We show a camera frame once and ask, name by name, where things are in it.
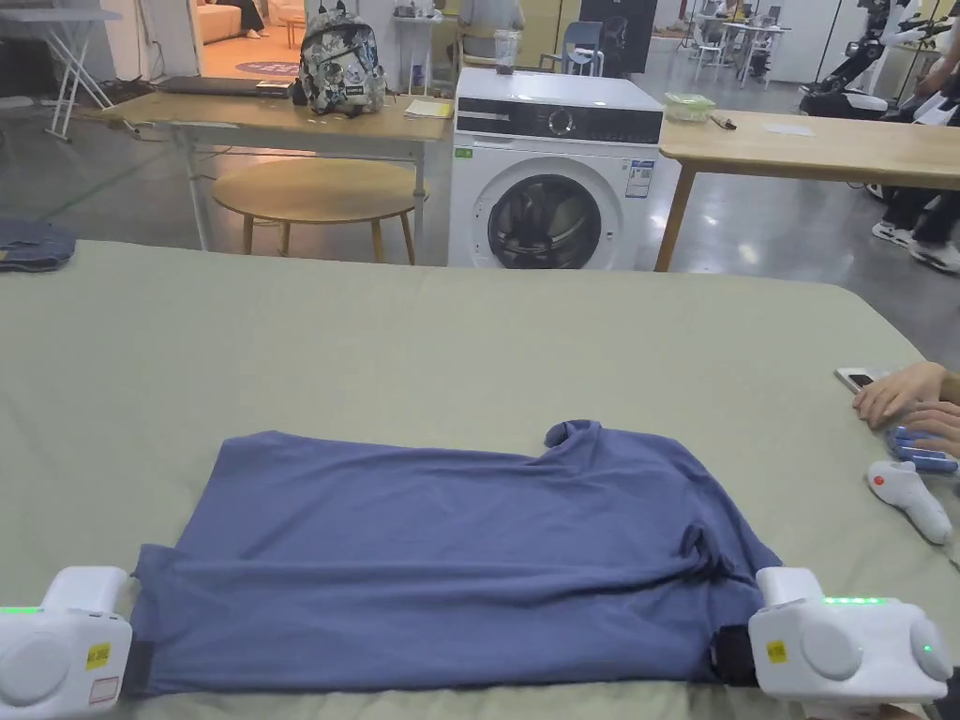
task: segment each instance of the washing machine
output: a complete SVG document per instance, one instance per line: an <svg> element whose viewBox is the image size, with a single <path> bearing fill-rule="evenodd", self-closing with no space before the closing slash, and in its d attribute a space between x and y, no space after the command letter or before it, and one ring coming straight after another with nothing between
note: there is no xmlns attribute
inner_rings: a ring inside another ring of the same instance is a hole
<svg viewBox="0 0 960 720"><path fill-rule="evenodd" d="M627 80L465 68L448 264L632 270L662 106Z"/></svg>

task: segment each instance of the round wooden stool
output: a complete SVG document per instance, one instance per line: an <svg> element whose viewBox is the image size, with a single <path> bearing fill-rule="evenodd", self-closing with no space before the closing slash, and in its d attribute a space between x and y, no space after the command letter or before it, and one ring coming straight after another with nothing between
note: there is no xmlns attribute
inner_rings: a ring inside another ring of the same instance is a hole
<svg viewBox="0 0 960 720"><path fill-rule="evenodd" d="M407 213L414 209L414 173L387 162L298 157L265 162L213 183L213 199L243 215L243 252L253 252L253 219L280 223L280 254L290 253L290 225L370 223L373 256L383 262L380 221L400 216L407 256L414 239Z"/></svg>

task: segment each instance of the blue chair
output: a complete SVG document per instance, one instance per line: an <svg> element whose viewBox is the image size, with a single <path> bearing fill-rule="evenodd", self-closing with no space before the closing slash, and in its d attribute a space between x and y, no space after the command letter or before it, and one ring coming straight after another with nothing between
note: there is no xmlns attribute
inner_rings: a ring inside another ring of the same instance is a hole
<svg viewBox="0 0 960 720"><path fill-rule="evenodd" d="M603 34L602 22L571 22L564 33L564 44L561 46L559 55L541 55L540 67L543 67L544 60L552 60L554 65L560 63L561 71L564 74L570 72L574 67L583 73L583 66L589 64L590 75L599 75L598 63L600 61L600 36ZM586 51L583 53L574 53L574 50Z"/></svg>

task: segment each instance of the yellow label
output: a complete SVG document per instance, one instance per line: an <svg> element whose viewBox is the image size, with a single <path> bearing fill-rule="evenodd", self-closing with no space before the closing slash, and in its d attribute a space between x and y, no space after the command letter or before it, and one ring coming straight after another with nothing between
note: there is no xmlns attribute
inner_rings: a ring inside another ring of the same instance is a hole
<svg viewBox="0 0 960 720"><path fill-rule="evenodd" d="M110 662L110 643L103 645L91 645L86 651L86 669L96 670L98 667L105 667Z"/></svg>
<svg viewBox="0 0 960 720"><path fill-rule="evenodd" d="M786 658L786 643L782 640L777 640L776 642L767 643L767 657L770 659L774 665L779 665L782 662L787 662Z"/></svg>

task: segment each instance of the camouflage backpack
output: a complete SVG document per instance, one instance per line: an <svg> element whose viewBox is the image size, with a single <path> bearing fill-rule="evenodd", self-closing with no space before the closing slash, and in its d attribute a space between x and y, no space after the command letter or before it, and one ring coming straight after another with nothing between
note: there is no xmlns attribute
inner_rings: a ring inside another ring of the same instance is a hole
<svg viewBox="0 0 960 720"><path fill-rule="evenodd" d="M339 111L355 117L380 110L386 91L373 28L348 12L343 0L332 12L320 5L300 47L294 103L319 115Z"/></svg>

